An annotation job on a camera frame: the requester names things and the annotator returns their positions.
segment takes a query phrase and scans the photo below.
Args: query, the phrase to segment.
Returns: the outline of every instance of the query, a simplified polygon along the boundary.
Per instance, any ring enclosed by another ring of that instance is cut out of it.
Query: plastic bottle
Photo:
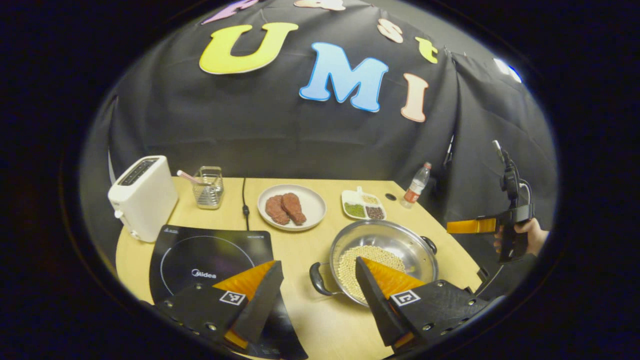
[[[402,204],[402,206],[407,209],[410,209],[413,206],[413,204],[418,200],[418,197],[420,197],[424,187],[427,186],[430,173],[431,163],[424,163],[424,166],[415,173],[409,189],[407,189],[404,194],[404,198],[400,200],[400,204]]]

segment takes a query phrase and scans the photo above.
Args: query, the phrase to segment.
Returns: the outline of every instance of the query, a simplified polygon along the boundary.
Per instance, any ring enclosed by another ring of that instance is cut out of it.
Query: hand
[[[503,228],[504,226],[500,226],[498,233],[493,235],[493,237],[498,239],[493,243],[493,247],[495,247],[495,251],[497,253],[500,253],[500,248],[502,247]],[[542,245],[544,245],[547,240],[549,232],[540,229],[540,224],[536,218],[533,218],[522,225],[515,224],[513,229],[519,234],[527,233],[527,241],[529,242],[529,245],[527,246],[527,254],[538,256],[540,249],[542,249]]]

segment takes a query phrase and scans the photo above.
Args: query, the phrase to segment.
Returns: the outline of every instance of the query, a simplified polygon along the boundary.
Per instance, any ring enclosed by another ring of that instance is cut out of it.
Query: letter m
[[[305,99],[327,101],[331,93],[326,89],[329,78],[333,84],[333,93],[338,102],[344,102],[358,86],[358,92],[351,98],[351,105],[358,109],[380,110],[378,94],[382,77],[389,70],[387,64],[373,58],[366,58],[351,70],[344,50],[326,42],[314,42],[311,47],[316,51],[316,64],[309,84],[300,89]]]

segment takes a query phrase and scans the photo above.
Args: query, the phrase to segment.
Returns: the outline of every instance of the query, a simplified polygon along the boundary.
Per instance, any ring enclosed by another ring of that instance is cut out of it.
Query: raw meat
[[[264,210],[277,224],[286,225],[289,223],[289,216],[282,209],[282,195],[270,197]]]
[[[302,225],[307,221],[307,217],[302,213],[302,206],[300,205],[300,199],[294,193],[286,193],[282,196],[282,208],[287,212],[291,220],[296,225]]]

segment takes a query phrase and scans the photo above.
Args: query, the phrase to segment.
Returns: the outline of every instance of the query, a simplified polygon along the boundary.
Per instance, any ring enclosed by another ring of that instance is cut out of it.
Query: wooden table
[[[204,229],[246,230],[242,214],[241,178],[224,178],[225,194],[220,209],[196,207],[191,183],[173,178],[179,193],[178,203],[168,224]],[[270,226],[257,209],[258,196],[266,188],[278,184],[298,184],[317,192],[326,202],[324,219],[313,229],[300,233]],[[320,180],[320,179],[256,179],[246,180],[244,197],[251,214],[252,231],[271,233],[273,256],[282,261],[284,281],[280,287],[291,323],[303,348],[314,359],[382,359],[393,353],[385,347],[368,308],[343,295],[327,297],[311,285],[309,267],[327,262],[329,249],[338,232],[353,222],[342,212],[340,195],[355,190],[376,195],[387,210],[387,220],[405,226],[416,234],[431,238],[438,248],[436,260],[439,279],[459,288],[469,286],[476,291],[481,284],[476,262],[458,242],[419,204],[412,209],[400,205],[404,190],[393,181]],[[395,195],[391,201],[386,193]],[[149,266],[154,244],[135,240],[123,229],[116,250],[116,269],[120,280],[139,299],[153,304],[149,287]],[[337,290],[329,266],[321,266],[321,274],[329,290]]]

